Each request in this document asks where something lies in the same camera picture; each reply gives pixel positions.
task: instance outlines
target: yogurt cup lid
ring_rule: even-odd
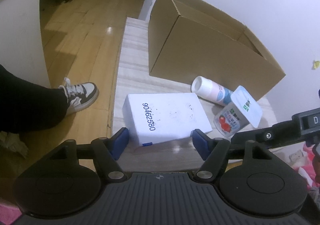
[[[238,86],[231,94],[231,101],[250,124],[257,128],[262,117],[262,109],[243,86]]]

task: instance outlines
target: shoe sole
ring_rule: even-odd
[[[67,110],[66,116],[90,107],[97,100],[98,96],[99,96],[99,90],[97,88],[97,92],[94,94],[94,96],[89,101],[87,101],[86,103],[84,103],[82,105],[78,105],[76,107],[69,107]]]

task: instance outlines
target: ribbed black surface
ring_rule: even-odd
[[[14,224],[307,225],[309,223],[297,214],[278,219],[246,216],[225,204],[211,185],[195,183],[186,173],[133,173],[126,182],[108,185],[92,206],[77,215],[58,220],[39,220],[24,215]]]

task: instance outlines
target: white box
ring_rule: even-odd
[[[195,93],[129,94],[122,108],[130,139],[147,146],[212,131]]]

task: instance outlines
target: black pants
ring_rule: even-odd
[[[67,109],[62,89],[27,82],[0,65],[0,131],[20,133],[51,128],[65,117]]]

